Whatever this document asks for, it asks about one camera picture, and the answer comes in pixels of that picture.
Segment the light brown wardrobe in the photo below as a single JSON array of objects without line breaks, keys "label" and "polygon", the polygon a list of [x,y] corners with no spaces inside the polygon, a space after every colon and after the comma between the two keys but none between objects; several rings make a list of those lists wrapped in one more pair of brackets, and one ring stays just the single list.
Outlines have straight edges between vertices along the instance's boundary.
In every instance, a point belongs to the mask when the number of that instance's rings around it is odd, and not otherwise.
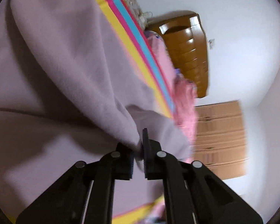
[{"label": "light brown wardrobe", "polygon": [[196,107],[197,135],[193,159],[222,180],[246,175],[247,142],[238,101]]}]

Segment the crumpled pink quilt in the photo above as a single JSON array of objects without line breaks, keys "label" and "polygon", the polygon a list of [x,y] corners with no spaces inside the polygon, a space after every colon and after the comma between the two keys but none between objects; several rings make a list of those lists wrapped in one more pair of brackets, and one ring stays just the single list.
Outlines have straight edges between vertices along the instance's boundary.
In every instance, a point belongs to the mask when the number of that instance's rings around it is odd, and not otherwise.
[{"label": "crumpled pink quilt", "polygon": [[174,80],[173,99],[175,103],[174,121],[192,145],[196,140],[198,114],[195,109],[196,85],[180,73]]}]

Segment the striped multicolour blanket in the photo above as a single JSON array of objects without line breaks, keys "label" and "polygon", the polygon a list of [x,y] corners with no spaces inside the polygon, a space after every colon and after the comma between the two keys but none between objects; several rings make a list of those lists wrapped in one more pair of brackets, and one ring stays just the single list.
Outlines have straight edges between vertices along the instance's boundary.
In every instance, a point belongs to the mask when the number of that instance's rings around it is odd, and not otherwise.
[{"label": "striped multicolour blanket", "polygon": [[9,0],[21,66],[0,107],[84,126],[136,153],[136,179],[118,183],[113,223],[157,217],[160,181],[144,179],[142,131],[174,155],[188,151],[144,33],[122,0]]}]

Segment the pink bed sheet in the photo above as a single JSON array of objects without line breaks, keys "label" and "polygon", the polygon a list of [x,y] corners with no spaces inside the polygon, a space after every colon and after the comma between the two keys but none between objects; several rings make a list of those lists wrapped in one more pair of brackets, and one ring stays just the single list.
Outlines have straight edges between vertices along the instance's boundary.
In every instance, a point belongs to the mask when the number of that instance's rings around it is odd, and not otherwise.
[{"label": "pink bed sheet", "polygon": [[148,44],[152,49],[152,52],[156,57],[161,73],[164,76],[166,84],[168,85],[169,92],[173,93],[176,73],[164,40],[159,34],[153,31],[145,31],[144,34],[147,38]]}]

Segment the glossy brown wooden headboard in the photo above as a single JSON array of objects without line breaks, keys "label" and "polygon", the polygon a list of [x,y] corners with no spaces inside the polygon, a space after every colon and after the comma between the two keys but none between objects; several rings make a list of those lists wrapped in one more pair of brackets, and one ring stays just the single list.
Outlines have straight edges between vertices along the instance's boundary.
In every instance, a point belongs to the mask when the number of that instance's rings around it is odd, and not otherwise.
[{"label": "glossy brown wooden headboard", "polygon": [[199,14],[188,11],[185,15],[154,19],[147,29],[163,38],[174,67],[196,84],[198,97],[204,98],[208,90],[208,49]]}]

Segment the floral covered nightstand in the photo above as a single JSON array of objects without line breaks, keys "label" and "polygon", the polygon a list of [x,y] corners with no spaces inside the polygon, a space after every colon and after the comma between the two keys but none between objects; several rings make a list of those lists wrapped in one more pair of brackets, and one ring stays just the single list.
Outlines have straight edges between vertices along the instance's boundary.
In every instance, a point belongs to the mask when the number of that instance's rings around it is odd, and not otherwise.
[{"label": "floral covered nightstand", "polygon": [[137,21],[141,30],[145,30],[148,26],[149,20],[153,17],[152,12],[144,12],[137,0],[123,0],[129,8],[133,18]]}]

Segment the wall power socket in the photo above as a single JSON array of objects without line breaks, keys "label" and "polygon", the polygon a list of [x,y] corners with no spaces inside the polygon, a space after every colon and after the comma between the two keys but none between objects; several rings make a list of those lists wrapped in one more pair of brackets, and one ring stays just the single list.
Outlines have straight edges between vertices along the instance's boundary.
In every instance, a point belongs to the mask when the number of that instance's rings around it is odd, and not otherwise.
[{"label": "wall power socket", "polygon": [[208,45],[209,45],[209,49],[212,50],[214,48],[214,46],[215,46],[215,39],[214,38],[210,39],[208,41]]}]

